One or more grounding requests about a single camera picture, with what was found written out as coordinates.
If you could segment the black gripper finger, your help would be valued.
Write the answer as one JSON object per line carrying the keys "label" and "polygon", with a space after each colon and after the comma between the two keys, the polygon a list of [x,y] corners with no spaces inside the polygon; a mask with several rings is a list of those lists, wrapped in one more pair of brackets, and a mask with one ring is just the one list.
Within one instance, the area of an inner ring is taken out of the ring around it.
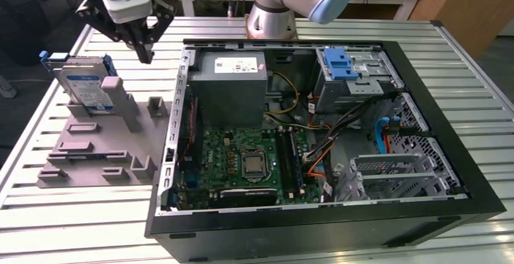
{"label": "black gripper finger", "polygon": [[139,56],[139,59],[144,64],[149,64],[152,62],[152,45],[160,40],[160,37],[163,36],[164,31],[175,18],[173,6],[167,4],[163,0],[153,0],[152,16],[156,17],[156,23],[148,27],[144,21],[144,29],[141,30],[143,41],[140,44],[143,46],[144,53]]}
{"label": "black gripper finger", "polygon": [[145,19],[137,19],[128,23],[117,24],[105,17],[88,0],[84,0],[76,10],[79,18],[112,41],[123,41],[139,56],[144,53],[140,42],[143,41],[141,30]]}

